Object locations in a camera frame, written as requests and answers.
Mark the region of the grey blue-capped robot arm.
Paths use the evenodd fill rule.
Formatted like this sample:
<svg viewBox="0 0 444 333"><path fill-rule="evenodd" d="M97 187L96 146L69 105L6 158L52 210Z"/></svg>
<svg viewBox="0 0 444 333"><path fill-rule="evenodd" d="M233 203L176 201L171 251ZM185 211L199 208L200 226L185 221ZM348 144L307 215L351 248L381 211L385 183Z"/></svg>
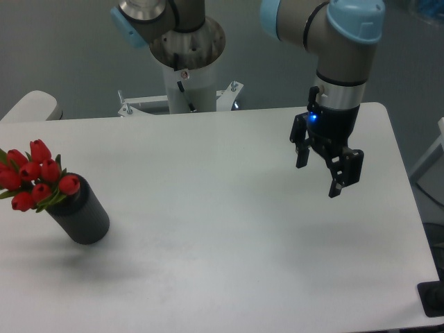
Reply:
<svg viewBox="0 0 444 333"><path fill-rule="evenodd" d="M147 46L162 66L171 113L230 110L217 96L214 66L225 33L204 1L120 1L111 18L134 47ZM291 129L296 166L318 153L332 176L330 197L360 179L364 153L348 146L382 36L383 1L263 1L262 28L318 58L308 105Z"/></svg>

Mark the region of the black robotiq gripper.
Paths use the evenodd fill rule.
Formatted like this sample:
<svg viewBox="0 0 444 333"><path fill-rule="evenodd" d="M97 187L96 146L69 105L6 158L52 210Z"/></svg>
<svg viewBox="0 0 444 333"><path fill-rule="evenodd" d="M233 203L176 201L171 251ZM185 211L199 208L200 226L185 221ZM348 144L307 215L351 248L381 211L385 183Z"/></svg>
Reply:
<svg viewBox="0 0 444 333"><path fill-rule="evenodd" d="M295 144L296 168L307 166L310 149L318 153L332 176L330 198L339 196L343 188L360 180L364 152L348 146L358 112L359 106L335 110L310 103L307 112L297 114L293 121L289 139Z"/></svg>

